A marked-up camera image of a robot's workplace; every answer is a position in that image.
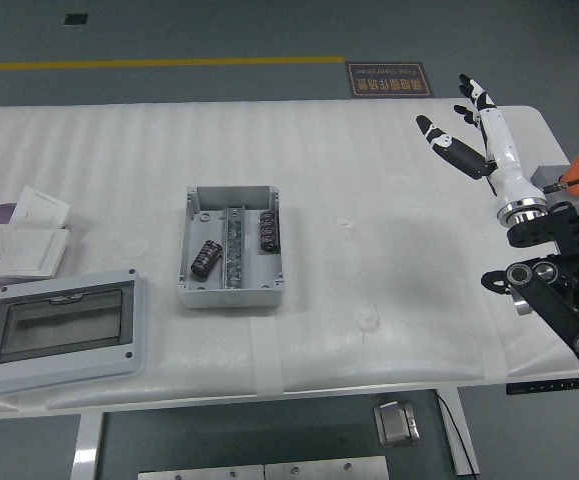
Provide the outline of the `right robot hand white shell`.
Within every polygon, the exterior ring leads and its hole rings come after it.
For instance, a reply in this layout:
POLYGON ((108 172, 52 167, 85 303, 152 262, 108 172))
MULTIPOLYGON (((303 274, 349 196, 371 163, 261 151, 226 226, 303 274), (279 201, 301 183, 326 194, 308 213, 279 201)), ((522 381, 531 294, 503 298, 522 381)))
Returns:
POLYGON ((545 194, 525 177, 502 111, 475 80, 462 74, 460 82, 460 91, 471 105, 456 105, 454 110, 480 131, 485 153, 478 153, 428 117, 419 115, 416 124, 424 138, 440 158, 460 172, 474 180, 487 179, 496 197, 496 217, 502 226, 510 228, 544 216, 547 213, 545 194))

